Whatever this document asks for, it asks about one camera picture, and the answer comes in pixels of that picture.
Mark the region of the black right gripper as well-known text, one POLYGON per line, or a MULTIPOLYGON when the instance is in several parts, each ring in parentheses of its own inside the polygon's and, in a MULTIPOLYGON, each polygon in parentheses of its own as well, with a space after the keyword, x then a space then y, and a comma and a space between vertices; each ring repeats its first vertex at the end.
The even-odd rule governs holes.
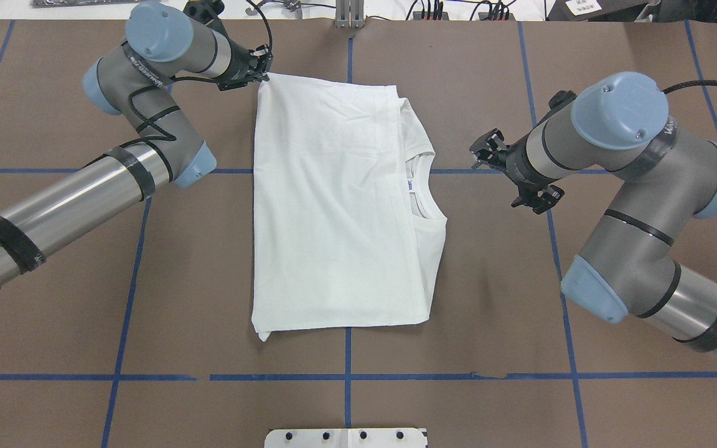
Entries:
POLYGON ((557 179, 542 175, 527 159, 529 137, 527 134, 515 144, 508 145, 503 133, 492 129, 477 138, 469 151, 475 158, 472 169, 487 166, 500 171, 517 187, 518 196, 510 206, 526 206, 541 215, 553 208, 564 197, 565 191, 554 185, 557 179))

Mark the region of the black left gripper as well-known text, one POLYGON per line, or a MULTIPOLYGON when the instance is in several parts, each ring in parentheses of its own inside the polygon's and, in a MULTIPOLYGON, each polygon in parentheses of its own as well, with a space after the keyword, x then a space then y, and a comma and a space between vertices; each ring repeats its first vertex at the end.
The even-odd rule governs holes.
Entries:
POLYGON ((261 45, 248 50, 241 45, 232 47, 230 63, 224 73, 218 76, 218 89, 227 91, 243 88, 253 82, 269 80, 273 62, 271 45, 261 45))

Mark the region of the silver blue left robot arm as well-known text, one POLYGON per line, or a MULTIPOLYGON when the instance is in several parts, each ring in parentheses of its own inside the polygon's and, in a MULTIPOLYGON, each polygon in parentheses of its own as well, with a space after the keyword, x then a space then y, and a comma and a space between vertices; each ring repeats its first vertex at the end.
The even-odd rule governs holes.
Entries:
POLYGON ((217 161, 207 140, 174 99, 185 82, 220 91, 268 79, 274 36, 261 12, 266 40, 248 47, 228 33, 222 1, 182 8, 137 3, 114 49, 82 78, 98 110, 119 116, 134 136, 109 147, 53 184, 0 210, 0 296, 9 282, 165 186, 190 187, 217 161))

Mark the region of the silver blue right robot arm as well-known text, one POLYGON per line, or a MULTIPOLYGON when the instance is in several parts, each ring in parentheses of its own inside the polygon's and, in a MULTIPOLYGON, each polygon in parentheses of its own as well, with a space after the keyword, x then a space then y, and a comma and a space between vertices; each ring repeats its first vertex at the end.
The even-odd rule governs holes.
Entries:
POLYGON ((563 198, 560 179, 592 166, 620 179, 561 292, 601 320, 634 315, 694 352, 717 355, 717 282, 669 255, 692 218, 717 217, 717 142, 677 124, 654 79, 621 72, 580 94, 559 91, 513 144, 492 129, 469 150, 476 167, 516 186, 513 207, 538 215, 563 198))

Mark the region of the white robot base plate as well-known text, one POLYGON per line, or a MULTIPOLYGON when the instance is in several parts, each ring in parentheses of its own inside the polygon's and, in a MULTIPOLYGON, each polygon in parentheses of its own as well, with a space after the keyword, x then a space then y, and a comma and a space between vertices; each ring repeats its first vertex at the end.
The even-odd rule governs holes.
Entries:
POLYGON ((278 429, 264 447, 428 447, 426 429, 415 427, 278 429))

